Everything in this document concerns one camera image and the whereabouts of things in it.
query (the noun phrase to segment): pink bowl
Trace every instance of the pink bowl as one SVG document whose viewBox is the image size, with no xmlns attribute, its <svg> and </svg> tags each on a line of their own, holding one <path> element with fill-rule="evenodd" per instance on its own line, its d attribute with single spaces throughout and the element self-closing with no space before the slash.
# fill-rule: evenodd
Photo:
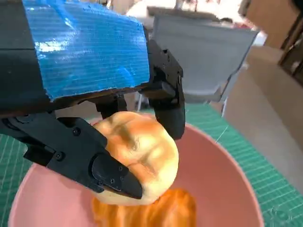
<svg viewBox="0 0 303 227">
<path fill-rule="evenodd" d="M 172 187 L 195 197 L 198 227 L 264 226 L 250 183 L 225 149 L 188 125 L 177 146 Z M 15 196 L 9 227 L 93 227 L 91 199 L 88 189 L 34 164 Z"/>
</svg>

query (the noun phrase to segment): bowl rim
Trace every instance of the bowl rim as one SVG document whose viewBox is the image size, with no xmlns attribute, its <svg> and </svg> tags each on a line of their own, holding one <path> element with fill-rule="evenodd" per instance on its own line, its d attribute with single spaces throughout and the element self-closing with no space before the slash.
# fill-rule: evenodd
<svg viewBox="0 0 303 227">
<path fill-rule="evenodd" d="M 232 164 L 234 165 L 234 167 L 236 168 L 237 172 L 240 174 L 242 180 L 244 181 L 246 188 L 249 190 L 250 193 L 250 197 L 254 203 L 254 206 L 256 207 L 256 212 L 257 212 L 257 218 L 258 218 L 258 222 L 260 223 L 259 227 L 264 227 L 264 220 L 263 220 L 263 216 L 261 213 L 261 209 L 259 206 L 259 202 L 257 200 L 256 194 L 248 180 L 248 178 L 246 177 L 245 173 L 243 172 L 242 168 L 240 167 L 240 165 L 238 164 L 238 162 L 231 156 L 231 154 L 220 144 L 215 142 L 215 140 L 210 137 L 209 135 L 207 135 L 205 132 L 203 132 L 202 130 L 197 129 L 196 127 L 194 127 L 191 124 L 186 123 L 186 128 L 199 133 L 201 135 L 203 135 L 208 141 L 210 141 L 211 143 L 214 144 L 214 146 L 218 147 L 221 152 L 232 162 Z M 31 167 L 29 168 L 29 170 L 27 171 L 25 177 L 23 178 L 18 191 L 15 195 L 14 201 L 12 203 L 11 209 L 10 209 L 10 213 L 9 213 L 9 220 L 8 220 L 8 227 L 15 227 L 14 225 L 14 220 L 15 215 L 16 215 L 16 211 L 17 211 L 17 207 L 18 207 L 18 201 L 23 193 L 23 189 L 24 187 L 27 185 L 27 181 L 29 180 L 29 178 L 31 177 L 33 171 L 39 167 L 39 164 L 33 163 L 31 165 Z"/>
</svg>

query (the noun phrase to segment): chair leg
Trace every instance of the chair leg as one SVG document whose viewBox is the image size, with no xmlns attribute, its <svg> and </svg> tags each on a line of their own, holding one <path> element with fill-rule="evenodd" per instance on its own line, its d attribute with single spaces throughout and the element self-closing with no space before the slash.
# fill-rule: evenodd
<svg viewBox="0 0 303 227">
<path fill-rule="evenodd" d="M 225 115 L 225 111 L 226 111 L 226 106 L 227 106 L 227 99 L 225 99 L 225 101 L 223 102 L 223 106 L 222 106 L 222 111 L 221 111 L 221 117 L 224 117 Z"/>
<path fill-rule="evenodd" d="M 138 106 L 137 106 L 137 111 L 139 112 L 141 110 L 141 104 L 142 104 L 142 95 L 139 95 L 139 100 L 138 100 Z"/>
</svg>

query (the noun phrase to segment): table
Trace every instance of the table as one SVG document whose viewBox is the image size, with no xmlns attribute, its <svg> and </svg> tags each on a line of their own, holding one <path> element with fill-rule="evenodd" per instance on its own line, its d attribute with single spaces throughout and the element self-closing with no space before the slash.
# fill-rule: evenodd
<svg viewBox="0 0 303 227">
<path fill-rule="evenodd" d="M 249 179 L 266 227 L 303 225 L 303 196 L 210 106 L 186 106 L 189 124 L 225 147 Z M 0 227 L 7 226 L 15 193 L 31 163 L 22 158 L 25 146 L 0 135 Z"/>
</svg>

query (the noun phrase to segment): robotic arm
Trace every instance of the robotic arm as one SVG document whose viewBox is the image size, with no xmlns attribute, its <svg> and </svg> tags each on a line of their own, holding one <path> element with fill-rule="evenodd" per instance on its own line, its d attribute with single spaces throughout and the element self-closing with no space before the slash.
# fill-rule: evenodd
<svg viewBox="0 0 303 227">
<path fill-rule="evenodd" d="M 169 50 L 162 50 L 145 31 L 150 80 L 136 87 L 65 96 L 45 93 L 31 30 L 21 1 L 0 3 L 0 134 L 28 147 L 24 158 L 64 175 L 95 192 L 104 188 L 141 198 L 142 187 L 128 168 L 112 158 L 107 139 L 81 118 L 56 118 L 54 110 L 95 103 L 107 118 L 126 111 L 123 94 L 139 91 L 149 98 L 157 121 L 174 139 L 185 127 L 183 70 Z"/>
</svg>

